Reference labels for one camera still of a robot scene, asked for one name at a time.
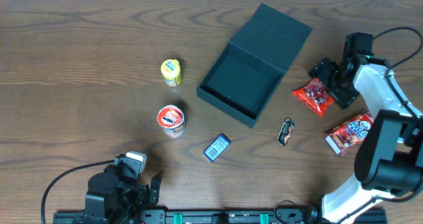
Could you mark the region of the red Pringles can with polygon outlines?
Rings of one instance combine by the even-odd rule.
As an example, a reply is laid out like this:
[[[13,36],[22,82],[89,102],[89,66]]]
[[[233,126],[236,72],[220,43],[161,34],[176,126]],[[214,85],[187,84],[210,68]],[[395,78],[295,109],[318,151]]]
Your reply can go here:
[[[176,138],[184,133],[185,116],[180,108],[170,104],[160,109],[157,115],[157,123],[167,136]]]

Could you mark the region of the yellow snack cup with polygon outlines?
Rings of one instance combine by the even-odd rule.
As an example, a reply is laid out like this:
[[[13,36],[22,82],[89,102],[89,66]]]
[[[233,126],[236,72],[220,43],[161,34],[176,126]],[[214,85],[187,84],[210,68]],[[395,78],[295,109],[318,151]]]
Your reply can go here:
[[[177,59],[165,60],[161,65],[161,73],[170,87],[176,87],[182,82],[182,69]]]

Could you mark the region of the dark green box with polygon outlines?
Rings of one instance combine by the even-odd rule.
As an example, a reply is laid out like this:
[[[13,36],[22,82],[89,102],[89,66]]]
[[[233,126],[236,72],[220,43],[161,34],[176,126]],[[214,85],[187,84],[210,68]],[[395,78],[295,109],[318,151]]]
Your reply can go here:
[[[261,4],[228,41],[197,96],[253,128],[312,30]]]

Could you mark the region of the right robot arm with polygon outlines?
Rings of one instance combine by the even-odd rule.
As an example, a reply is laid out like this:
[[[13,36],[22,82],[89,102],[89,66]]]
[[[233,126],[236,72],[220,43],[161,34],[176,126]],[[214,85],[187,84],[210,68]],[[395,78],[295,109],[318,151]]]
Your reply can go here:
[[[373,125],[354,161],[354,174],[309,207],[306,223],[353,223],[379,202],[407,202],[422,191],[422,113],[395,81],[394,65],[375,57],[375,36],[346,36],[340,64],[324,59],[309,76],[345,109],[362,96]]]

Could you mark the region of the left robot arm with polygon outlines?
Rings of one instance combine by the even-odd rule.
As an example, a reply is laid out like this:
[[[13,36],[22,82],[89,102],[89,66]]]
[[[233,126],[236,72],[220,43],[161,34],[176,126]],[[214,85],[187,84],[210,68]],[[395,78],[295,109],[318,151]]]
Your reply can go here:
[[[103,172],[88,181],[85,209],[75,214],[74,224],[130,224],[141,221],[140,211],[159,201],[163,171],[150,185],[138,183],[147,155],[135,151],[119,154]]]

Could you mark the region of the red snack bag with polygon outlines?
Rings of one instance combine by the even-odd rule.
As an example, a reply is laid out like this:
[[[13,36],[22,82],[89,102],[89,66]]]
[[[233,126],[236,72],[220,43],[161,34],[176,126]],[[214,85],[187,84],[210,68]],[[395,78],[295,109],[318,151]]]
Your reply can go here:
[[[292,94],[304,102],[319,117],[323,117],[328,107],[334,103],[334,99],[329,95],[326,86],[317,78],[311,79],[304,87],[294,90]]]

